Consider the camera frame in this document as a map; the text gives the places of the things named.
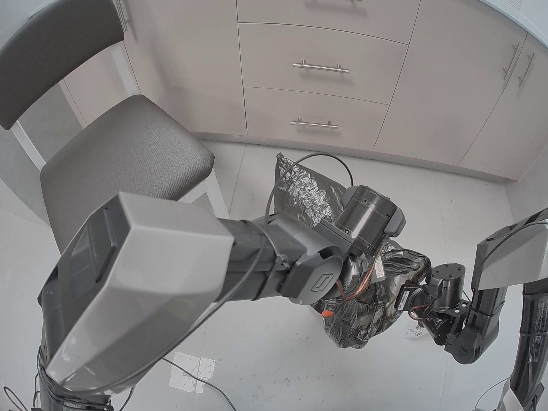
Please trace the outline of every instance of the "tile floor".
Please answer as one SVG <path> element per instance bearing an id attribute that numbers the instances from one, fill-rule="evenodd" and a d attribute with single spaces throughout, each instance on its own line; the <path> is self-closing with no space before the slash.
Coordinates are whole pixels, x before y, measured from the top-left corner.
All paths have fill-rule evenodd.
<path id="1" fill-rule="evenodd" d="M 264 213 L 280 150 L 294 160 L 305 154 L 256 145 L 205 144 L 216 155 L 215 172 L 234 219 Z M 456 261 L 471 271 L 477 242 L 512 223 L 501 184 L 343 158 L 357 184 L 390 196 L 403 209 L 407 226 L 398 242 L 428 255 L 434 265 Z M 346 171 L 334 160 L 313 158 L 305 165 L 348 184 Z M 198 203 L 210 208 L 205 197 Z M 59 254 L 47 227 L 12 213 L 0 210 L 0 384 L 11 386 L 28 403 L 40 340 L 36 295 Z M 406 339 L 405 317 L 362 350 L 339 349 L 324 334 L 317 314 L 282 298 L 228 303 L 176 350 L 215 360 L 211 381 L 227 392 L 239 411 L 471 410 L 483 391 L 513 367 L 521 288 L 511 288 L 506 300 L 497 341 L 472 366 L 459 366 L 429 337 Z M 126 409 L 229 409 L 208 386 L 202 393 L 169 387 L 170 373 L 167 363 L 156 364 Z M 480 407 L 495 408 L 500 388 L 486 394 Z M 123 394 L 113 399 L 115 409 L 124 399 Z M 545 402 L 539 411 L 548 409 Z M 4 397 L 0 409 L 8 409 Z"/>

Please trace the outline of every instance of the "chair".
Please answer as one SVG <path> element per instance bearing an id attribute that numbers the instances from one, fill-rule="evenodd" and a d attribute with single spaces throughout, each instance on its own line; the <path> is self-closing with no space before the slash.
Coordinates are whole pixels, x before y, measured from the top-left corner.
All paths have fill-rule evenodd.
<path id="1" fill-rule="evenodd" d="M 60 251 L 87 217 L 120 191 L 185 202 L 207 193 L 216 216 L 228 217 L 213 171 L 214 155 L 138 94 L 119 48 L 123 39 L 112 0 L 57 0 L 29 18 L 0 50 L 0 124 L 12 129 L 41 170 L 45 207 Z M 130 96 L 45 163 L 19 117 L 107 47 Z"/>

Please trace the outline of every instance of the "drawer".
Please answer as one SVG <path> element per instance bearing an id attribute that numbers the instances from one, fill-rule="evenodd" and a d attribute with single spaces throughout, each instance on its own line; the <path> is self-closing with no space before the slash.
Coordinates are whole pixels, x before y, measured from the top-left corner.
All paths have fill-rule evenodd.
<path id="1" fill-rule="evenodd" d="M 238 0 L 238 20 L 327 27 L 409 44 L 420 0 Z"/>
<path id="2" fill-rule="evenodd" d="M 407 46 L 387 39 L 317 27 L 239 25 L 244 86 L 317 92 L 389 104 Z M 294 63 L 340 65 L 348 74 Z"/>
<path id="3" fill-rule="evenodd" d="M 372 150 L 387 105 L 310 92 L 244 88 L 250 136 Z M 292 125 L 323 123 L 337 128 Z"/>

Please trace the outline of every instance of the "robotic arm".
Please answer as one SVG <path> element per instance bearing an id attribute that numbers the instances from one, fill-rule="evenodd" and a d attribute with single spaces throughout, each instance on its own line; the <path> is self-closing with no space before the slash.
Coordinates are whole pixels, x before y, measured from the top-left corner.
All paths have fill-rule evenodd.
<path id="1" fill-rule="evenodd" d="M 235 288 L 232 300 L 281 295 L 302 305 L 341 288 L 353 293 L 406 221 L 365 186 L 349 188 L 342 204 L 337 221 L 312 229 L 284 214 L 223 220 L 191 204 L 119 193 L 89 217 L 38 297 L 42 409 L 106 409 Z M 506 287 L 525 283 L 518 357 L 505 388 L 525 411 L 542 392 L 548 358 L 546 219 L 548 209 L 478 245 L 471 303 L 462 299 L 458 264 L 433 268 L 425 285 L 408 282 L 396 301 L 399 310 L 422 312 L 435 342 L 471 363 L 497 336 Z M 358 280 L 356 257 L 365 264 Z"/>

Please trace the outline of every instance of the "upholstered seat cushion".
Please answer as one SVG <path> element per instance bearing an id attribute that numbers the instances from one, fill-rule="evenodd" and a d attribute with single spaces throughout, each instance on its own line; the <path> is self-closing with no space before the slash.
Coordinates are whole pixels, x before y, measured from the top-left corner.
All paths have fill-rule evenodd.
<path id="1" fill-rule="evenodd" d="M 213 154 L 143 95 L 131 96 L 84 128 L 40 173 L 59 250 L 120 191 L 178 200 L 207 178 Z"/>

